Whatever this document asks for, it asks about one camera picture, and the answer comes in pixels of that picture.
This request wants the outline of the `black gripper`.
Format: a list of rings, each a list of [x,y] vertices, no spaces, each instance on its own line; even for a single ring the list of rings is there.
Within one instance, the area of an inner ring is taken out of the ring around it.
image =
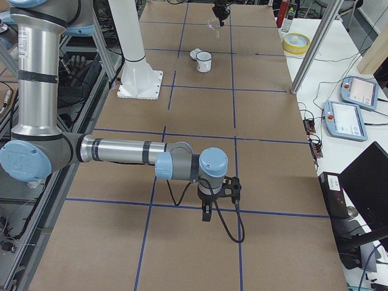
[[[212,218],[212,205],[216,201],[216,195],[205,194],[202,191],[198,192],[198,197],[202,201],[202,221],[210,222]]]
[[[223,27],[224,21],[230,15],[228,0],[214,0],[213,4],[212,10],[214,15],[218,18],[220,27]]]

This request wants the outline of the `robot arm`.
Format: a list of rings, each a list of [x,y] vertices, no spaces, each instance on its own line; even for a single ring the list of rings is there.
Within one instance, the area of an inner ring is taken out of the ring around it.
[[[108,161],[154,166],[167,181],[197,183],[202,218],[209,221],[227,187],[228,158],[211,147],[196,155],[185,142],[164,143],[95,138],[65,133],[57,125],[60,37],[70,28],[94,32],[92,1],[11,1],[18,26],[19,117],[1,148],[2,168],[33,182],[67,165]]]

